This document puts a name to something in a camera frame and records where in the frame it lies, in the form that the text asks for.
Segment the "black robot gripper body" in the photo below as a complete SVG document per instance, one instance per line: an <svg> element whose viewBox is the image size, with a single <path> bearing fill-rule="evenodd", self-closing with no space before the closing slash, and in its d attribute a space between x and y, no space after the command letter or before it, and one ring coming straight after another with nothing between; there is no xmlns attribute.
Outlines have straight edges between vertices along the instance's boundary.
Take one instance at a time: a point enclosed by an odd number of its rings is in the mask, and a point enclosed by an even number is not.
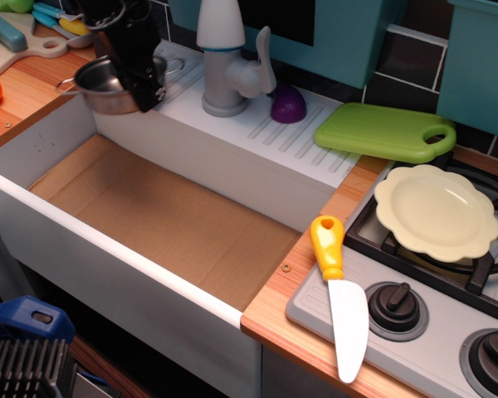
<svg viewBox="0 0 498 398"><path fill-rule="evenodd" d="M77 1L82 20L99 39L127 90L160 88L154 50L160 36L150 1Z"/></svg>

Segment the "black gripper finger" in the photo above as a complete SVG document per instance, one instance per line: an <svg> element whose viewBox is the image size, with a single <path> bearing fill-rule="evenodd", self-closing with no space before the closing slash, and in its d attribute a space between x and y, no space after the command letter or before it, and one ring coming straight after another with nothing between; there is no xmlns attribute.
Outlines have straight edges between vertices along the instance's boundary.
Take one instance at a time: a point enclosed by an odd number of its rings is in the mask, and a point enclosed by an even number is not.
<svg viewBox="0 0 498 398"><path fill-rule="evenodd" d="M155 74L129 73L128 91L142 113L157 106L166 95L166 89Z"/></svg>

